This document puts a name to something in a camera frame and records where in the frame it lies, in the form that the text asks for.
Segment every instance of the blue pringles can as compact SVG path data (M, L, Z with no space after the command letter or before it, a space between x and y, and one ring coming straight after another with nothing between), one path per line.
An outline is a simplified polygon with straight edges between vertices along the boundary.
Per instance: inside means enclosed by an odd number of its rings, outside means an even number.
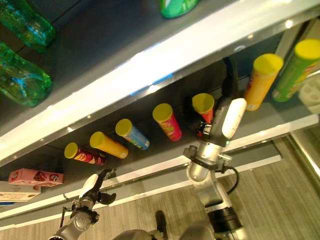
M129 119L125 118L120 120L115 126L115 132L141 150L149 148L150 141L132 124Z

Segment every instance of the green plastic bottle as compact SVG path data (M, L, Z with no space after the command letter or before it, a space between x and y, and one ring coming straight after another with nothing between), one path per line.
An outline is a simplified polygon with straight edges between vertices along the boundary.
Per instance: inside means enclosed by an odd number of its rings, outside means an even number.
M15 102L35 107L49 94L51 78L0 42L0 92Z
M53 26L25 0L0 0L0 20L27 46L42 53L56 36Z
M161 14L172 19L190 12L199 0L161 0Z

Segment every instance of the yellow lid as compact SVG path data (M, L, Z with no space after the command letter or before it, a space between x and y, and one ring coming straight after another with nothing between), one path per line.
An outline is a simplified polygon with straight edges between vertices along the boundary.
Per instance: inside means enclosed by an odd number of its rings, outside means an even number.
M284 60L273 53L266 53L257 57L253 68L261 74L277 74L284 65Z
M205 114L214 107L215 99L208 93L199 93L192 98L192 106L199 114Z
M78 152L78 145L75 142L70 142L64 149L64 156L67 159L72 159Z
M127 136L132 130L132 123L129 119L122 119L118 121L115 126L115 132L121 137Z
M161 123L171 118L173 113L172 107L168 103L161 103L153 109L152 117Z
M320 40L319 39L306 39L299 42L294 47L294 52L300 58L307 60L320 59Z
M101 131L96 131L92 136L90 137L90 146L97 149L101 146L101 144L104 142L105 135Z

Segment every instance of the pringles can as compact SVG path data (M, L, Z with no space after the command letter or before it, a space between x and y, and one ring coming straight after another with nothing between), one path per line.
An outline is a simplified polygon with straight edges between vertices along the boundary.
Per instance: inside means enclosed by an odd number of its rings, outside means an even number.
M92 134L90 137L90 146L120 159L126 158L129 153L126 147L104 135L104 133L101 131L96 131L94 134Z
M75 142L70 142L64 149L64 156L67 159L75 159L88 164L102 166L106 162L106 156L101 153L91 152L82 147L78 147Z
M192 98L194 110L202 116L207 124L210 124L214 116L215 99L208 93L199 93Z
M149 148L150 141L132 124L129 119L125 118L120 120L115 126L115 132L141 150Z
M260 107L283 65L284 60L273 53L263 54L254 60L253 70L244 94L247 102L245 110L255 111Z
M169 104L161 103L156 106L153 109L152 117L171 141L178 141L181 138L181 129Z
M286 102L291 99L319 60L320 40L306 39L299 42L294 47L294 53L287 66L279 76L272 93L273 99L277 102Z

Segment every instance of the white box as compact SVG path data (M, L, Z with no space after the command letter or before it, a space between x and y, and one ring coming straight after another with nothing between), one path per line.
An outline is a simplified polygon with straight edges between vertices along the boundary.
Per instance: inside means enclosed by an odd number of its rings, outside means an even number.
M26 202L40 193L39 186L13 185L0 181L0 202Z

